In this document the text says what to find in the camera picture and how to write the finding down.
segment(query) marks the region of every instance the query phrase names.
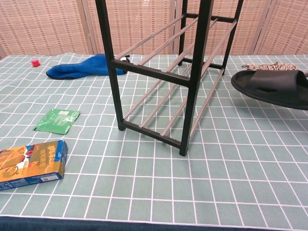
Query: cardboard box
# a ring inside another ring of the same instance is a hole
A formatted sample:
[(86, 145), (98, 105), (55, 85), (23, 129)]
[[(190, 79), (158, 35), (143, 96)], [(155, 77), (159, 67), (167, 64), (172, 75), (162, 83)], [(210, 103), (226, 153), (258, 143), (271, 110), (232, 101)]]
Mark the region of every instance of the cardboard box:
[(62, 179), (66, 156), (63, 140), (1, 150), (0, 191)]

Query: slipper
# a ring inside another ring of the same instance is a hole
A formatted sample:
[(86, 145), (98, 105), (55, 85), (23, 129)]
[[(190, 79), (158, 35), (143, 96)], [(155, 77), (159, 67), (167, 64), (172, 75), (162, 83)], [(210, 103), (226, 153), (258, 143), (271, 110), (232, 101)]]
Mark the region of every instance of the slipper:
[[(130, 62), (127, 57), (122, 61)], [(124, 75), (127, 71), (116, 69), (118, 75)], [(75, 79), (90, 75), (107, 76), (108, 67), (105, 54), (97, 54), (78, 64), (61, 64), (52, 67), (46, 72), (46, 75), (52, 79)]]
[(242, 94), (263, 102), (308, 110), (308, 80), (300, 70), (244, 70), (231, 78)]

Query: green grid mat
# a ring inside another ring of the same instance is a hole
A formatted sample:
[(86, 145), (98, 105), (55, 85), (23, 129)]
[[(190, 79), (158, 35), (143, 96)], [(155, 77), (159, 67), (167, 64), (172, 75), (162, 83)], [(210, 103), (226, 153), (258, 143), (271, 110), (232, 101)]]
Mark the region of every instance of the green grid mat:
[[(230, 83), (244, 63), (279, 61), (306, 70), (307, 56), (230, 57), (186, 157), (117, 129), (108, 77), (61, 81), (45, 75), (54, 65), (88, 57), (14, 55), (0, 61), (0, 149), (57, 139), (69, 148), (63, 180), (0, 192), (0, 216), (308, 230), (307, 112), (250, 99)], [(165, 69), (175, 58), (157, 56), (149, 65)], [(33, 68), (33, 59), (42, 65)], [(217, 74), (206, 72), (195, 117)], [(118, 78), (124, 113), (156, 82), (134, 73)], [(129, 121), (144, 121), (172, 86), (159, 85)], [(147, 127), (163, 131), (186, 95), (186, 88), (177, 88)], [(33, 131), (52, 108), (81, 112), (67, 135)], [(183, 112), (168, 135), (180, 139), (182, 123)]]

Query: blue cloth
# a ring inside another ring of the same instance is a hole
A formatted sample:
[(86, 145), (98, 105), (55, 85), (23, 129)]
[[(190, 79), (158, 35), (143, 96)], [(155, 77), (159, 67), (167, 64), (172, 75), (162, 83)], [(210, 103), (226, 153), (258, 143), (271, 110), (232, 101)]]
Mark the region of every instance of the blue cloth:
[[(118, 75), (126, 74), (122, 69), (116, 69)], [(97, 54), (78, 64), (61, 64), (52, 67), (46, 75), (53, 79), (75, 79), (89, 75), (107, 76), (108, 67), (105, 54)]]

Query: black metal frame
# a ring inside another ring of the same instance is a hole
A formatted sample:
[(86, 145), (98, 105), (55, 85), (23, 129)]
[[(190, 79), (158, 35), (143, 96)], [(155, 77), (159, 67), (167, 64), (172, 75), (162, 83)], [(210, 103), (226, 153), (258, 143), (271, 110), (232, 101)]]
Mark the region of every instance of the black metal frame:
[[(220, 76), (224, 74), (224, 70), (227, 65), (228, 57), (230, 54), (232, 41), (236, 31), (237, 22), (240, 17), (241, 8), (244, 0), (238, 0), (237, 9), (234, 18), (212, 16), (214, 0), (200, 0), (200, 8), (198, 14), (187, 13), (188, 0), (183, 0), (182, 3), (182, 19), (181, 29), (186, 26), (187, 18), (197, 18), (197, 29), (194, 43), (194, 50), (192, 59), (183, 58), (178, 65), (182, 65), (182, 62), (191, 63), (191, 75), (190, 77), (177, 75), (171, 72), (163, 72), (159, 69), (146, 67), (143, 65), (132, 64), (115, 59), (110, 26), (108, 20), (108, 12), (106, 6), (106, 0), (96, 0), (97, 13), (102, 33), (103, 46), (105, 50), (105, 56), (108, 65), (109, 78), (111, 83), (112, 95), (115, 105), (115, 112), (117, 118), (118, 129), (123, 131), (125, 128), (137, 131), (144, 135), (150, 136), (154, 139), (160, 140), (164, 143), (170, 144), (176, 148), (179, 148), (180, 155), (185, 156), (187, 154), (191, 131), (193, 123), (193, 115), (195, 111), (196, 100), (198, 96), (199, 84), (204, 74), (204, 55), (208, 32), (210, 28), (210, 21), (216, 20), (218, 22), (235, 23), (233, 29), (230, 31), (228, 45), (225, 51), (225, 56), (222, 64), (210, 63), (208, 67), (221, 70)], [(184, 51), (185, 32), (180, 35), (179, 55)], [(185, 117), (183, 124), (183, 132), (181, 141), (175, 140), (166, 135), (161, 135), (158, 132), (150, 130), (148, 128), (140, 127), (137, 124), (126, 121), (123, 118), (122, 105), (120, 99), (119, 86), (117, 81), (116, 68), (121, 68), (130, 72), (154, 77), (167, 82), (172, 82), (188, 88)]]

